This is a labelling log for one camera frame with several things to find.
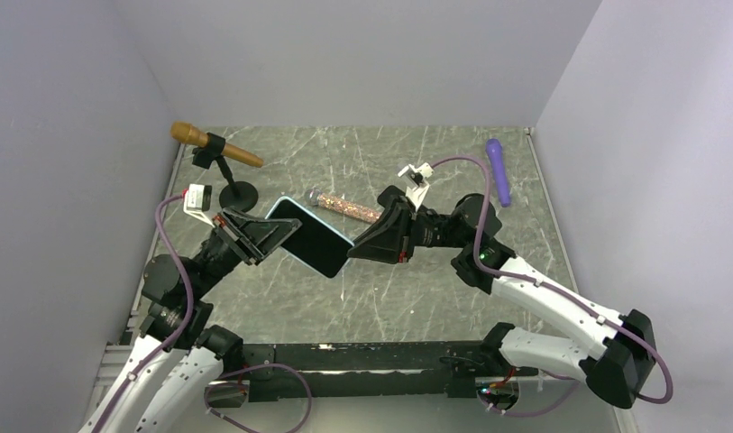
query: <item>smartphone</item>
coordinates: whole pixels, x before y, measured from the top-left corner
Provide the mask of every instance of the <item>smartphone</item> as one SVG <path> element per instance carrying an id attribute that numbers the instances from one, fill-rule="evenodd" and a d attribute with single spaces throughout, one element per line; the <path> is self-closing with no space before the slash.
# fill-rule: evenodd
<path id="1" fill-rule="evenodd" d="M 298 219 L 302 227 L 281 248 L 326 278 L 334 278 L 347 263 L 347 251 L 353 247 L 353 241 L 292 198 L 279 198 L 266 218 Z"/>

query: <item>gray wall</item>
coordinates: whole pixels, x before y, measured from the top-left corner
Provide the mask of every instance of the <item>gray wall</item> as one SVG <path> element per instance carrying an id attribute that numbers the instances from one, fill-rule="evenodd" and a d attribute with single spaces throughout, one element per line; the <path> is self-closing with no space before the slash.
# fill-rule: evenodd
<path id="1" fill-rule="evenodd" d="M 196 124 L 530 126 L 600 0 L 116 0 Z"/>
<path id="2" fill-rule="evenodd" d="M 536 150 L 582 293 L 647 313 L 673 370 L 640 428 L 733 432 L 733 1 L 603 2 Z"/>
<path id="3" fill-rule="evenodd" d="M 547 385 L 536 393 L 530 383 L 513 409 L 541 409 L 564 392 L 565 384 Z M 223 412 L 258 431 L 287 431 L 305 413 L 305 401 L 250 403 Z M 205 414 L 202 399 L 185 411 L 171 433 L 209 431 L 234 433 L 236 427 Z M 502 418 L 488 413 L 475 399 L 447 399 L 443 395 L 315 399 L 313 411 L 300 433 L 616 433 L 612 409 L 586 388 L 552 413 L 532 419 Z"/>
<path id="4" fill-rule="evenodd" d="M 0 1 L 0 432 L 82 422 L 176 144 L 105 0 Z"/>

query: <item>marble tabletop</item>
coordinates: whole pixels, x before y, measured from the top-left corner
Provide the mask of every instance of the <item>marble tabletop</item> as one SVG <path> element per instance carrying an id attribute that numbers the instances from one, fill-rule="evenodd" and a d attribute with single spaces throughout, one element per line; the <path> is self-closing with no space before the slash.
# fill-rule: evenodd
<path id="1" fill-rule="evenodd" d="M 547 276 L 571 287 L 554 220 L 547 205 L 533 153 L 522 128 L 474 126 L 374 127 L 221 127 L 220 134 L 261 156 L 256 169 L 229 161 L 237 180 L 251 182 L 260 201 L 250 212 L 265 216 L 283 195 L 305 203 L 305 191 L 324 192 L 380 209 L 377 196 L 407 163 L 432 162 L 470 154 L 486 161 L 484 144 L 498 138 L 504 149 L 512 205 L 501 208 L 504 225 L 497 239 Z M 225 182 L 219 169 L 191 164 L 183 153 L 174 183 Z M 463 195 L 483 191 L 483 177 L 466 161 L 435 170 L 425 205 L 448 213 Z M 315 214 L 350 238 L 367 224 L 322 208 Z M 165 228 L 180 255 L 193 256 L 209 226 L 169 209 Z M 158 245 L 157 253 L 164 253 Z M 215 304 L 210 324 L 231 329 L 246 343 L 398 342 L 480 339 L 497 322 L 547 334 L 557 331 L 507 300 L 466 286 L 449 262 L 456 250 L 417 248 L 410 263 L 387 265 L 351 260 L 334 279 L 322 277 L 279 249 L 259 266 L 240 265 L 205 297 Z"/>

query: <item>glittery microphone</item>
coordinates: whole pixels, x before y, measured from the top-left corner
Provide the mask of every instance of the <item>glittery microphone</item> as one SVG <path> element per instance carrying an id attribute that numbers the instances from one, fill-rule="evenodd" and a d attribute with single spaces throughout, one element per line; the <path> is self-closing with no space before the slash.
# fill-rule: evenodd
<path id="1" fill-rule="evenodd" d="M 324 194 L 321 189 L 313 188 L 309 190 L 305 197 L 307 203 L 313 207 L 323 207 L 324 209 L 332 210 L 338 214 L 345 215 L 346 217 L 358 219 L 364 223 L 374 223 L 380 217 L 381 212 L 377 212 L 374 209 L 366 206 L 361 206 L 347 201 L 344 198 L 338 198 L 329 194 Z"/>

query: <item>microphone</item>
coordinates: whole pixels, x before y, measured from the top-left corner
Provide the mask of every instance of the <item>microphone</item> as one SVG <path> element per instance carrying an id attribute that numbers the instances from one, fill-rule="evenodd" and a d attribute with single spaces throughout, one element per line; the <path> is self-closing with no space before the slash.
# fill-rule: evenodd
<path id="1" fill-rule="evenodd" d="M 185 122 L 174 122 L 170 135 L 184 144 L 192 144 L 210 152 L 219 153 L 225 158 L 243 162 L 252 167 L 262 167 L 262 158 L 225 142 L 225 138 L 211 133 L 202 133 L 194 125 Z"/>

